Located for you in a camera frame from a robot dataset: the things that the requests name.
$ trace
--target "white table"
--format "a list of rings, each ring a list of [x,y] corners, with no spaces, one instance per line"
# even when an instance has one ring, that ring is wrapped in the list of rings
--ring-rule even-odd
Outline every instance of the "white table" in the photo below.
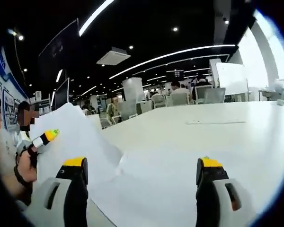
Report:
[[[195,204],[198,157],[207,155],[222,162],[229,177],[248,190],[257,213],[265,209],[284,178],[284,106],[275,102],[158,108],[102,132],[122,150],[124,159],[129,157],[133,175],[141,174],[135,166],[144,166],[140,178],[149,181],[186,178],[174,182],[173,189],[189,193],[185,187],[193,188],[187,203]]]

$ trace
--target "whiteboard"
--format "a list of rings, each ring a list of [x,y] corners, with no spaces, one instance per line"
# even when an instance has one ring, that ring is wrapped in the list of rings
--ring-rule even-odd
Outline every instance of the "whiteboard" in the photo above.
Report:
[[[220,87],[226,88],[226,95],[248,92],[245,67],[241,64],[216,63]]]

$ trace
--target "desk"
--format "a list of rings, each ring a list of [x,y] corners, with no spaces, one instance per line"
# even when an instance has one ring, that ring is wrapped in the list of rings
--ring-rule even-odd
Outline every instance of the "desk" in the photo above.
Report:
[[[186,124],[198,121],[201,124]],[[118,208],[124,202],[118,198],[125,199],[123,196],[127,203],[134,204],[127,211],[128,226],[133,213],[140,213],[141,220],[145,219],[136,226],[156,223],[164,215],[166,226],[176,226],[179,218],[182,226],[194,226],[198,157],[218,159],[228,176],[236,178],[248,190],[257,213],[267,207],[284,177],[284,106],[275,102],[158,108],[104,129],[103,135],[121,149],[124,168],[136,176],[133,182],[137,184],[131,186],[134,192],[129,193],[129,188],[119,188],[116,192],[119,185],[107,190],[112,193],[106,197],[107,204],[111,202]],[[143,180],[149,190],[140,189],[142,183],[136,182]],[[131,201],[133,193],[152,204]],[[158,203],[170,209],[161,213]],[[109,217],[118,224],[124,212],[119,209],[114,217]]]

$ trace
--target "black ceiling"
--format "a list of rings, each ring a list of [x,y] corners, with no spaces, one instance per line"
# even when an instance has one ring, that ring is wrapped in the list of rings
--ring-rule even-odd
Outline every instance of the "black ceiling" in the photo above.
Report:
[[[229,1],[229,9],[217,7],[223,1]],[[5,46],[9,66],[16,79],[23,86],[28,96],[37,90],[43,95],[51,94],[57,88],[56,77],[42,86],[38,66],[38,55],[45,46],[70,22],[78,18],[79,28],[91,13],[104,0],[77,1],[38,1],[15,5],[11,10],[15,14],[14,26],[24,37],[24,41],[16,41],[19,64],[24,72],[25,80],[16,58],[14,39],[11,36]],[[230,54],[234,48],[214,48],[176,54],[167,58],[130,70],[109,80],[108,78],[141,62],[189,48],[214,44],[215,29],[228,26],[223,34],[223,42],[219,44],[238,44],[247,25],[252,19],[252,7],[244,0],[204,0],[204,1],[163,1],[163,0],[115,0],[89,26],[80,37],[80,56],[74,61],[74,69],[69,76],[74,79],[70,83],[70,93],[81,95],[93,86],[97,86],[90,94],[109,93],[117,89],[121,82],[133,74],[151,67],[164,64],[162,67],[147,70],[139,76],[143,82],[147,79],[166,74],[167,70],[193,70],[207,68],[209,58],[182,61],[174,64],[166,63],[189,59],[203,55]],[[230,23],[223,21],[217,26],[217,18],[227,15]],[[111,47],[127,51],[131,57],[116,66],[97,65],[96,62]]]

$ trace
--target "white pillar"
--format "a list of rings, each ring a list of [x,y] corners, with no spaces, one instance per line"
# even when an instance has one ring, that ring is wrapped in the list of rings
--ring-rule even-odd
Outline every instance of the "white pillar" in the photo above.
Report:
[[[91,97],[89,97],[89,102],[90,102],[90,104],[91,104],[95,109],[98,109],[97,96],[91,96]]]
[[[140,102],[145,99],[141,78],[129,78],[124,80],[122,84],[126,101]]]
[[[219,87],[220,83],[219,83],[219,74],[218,74],[218,70],[217,70],[217,63],[220,63],[221,59],[217,58],[217,59],[210,59],[209,60],[209,64],[210,64],[210,68],[212,70],[212,74],[213,74],[213,86],[214,87]]]

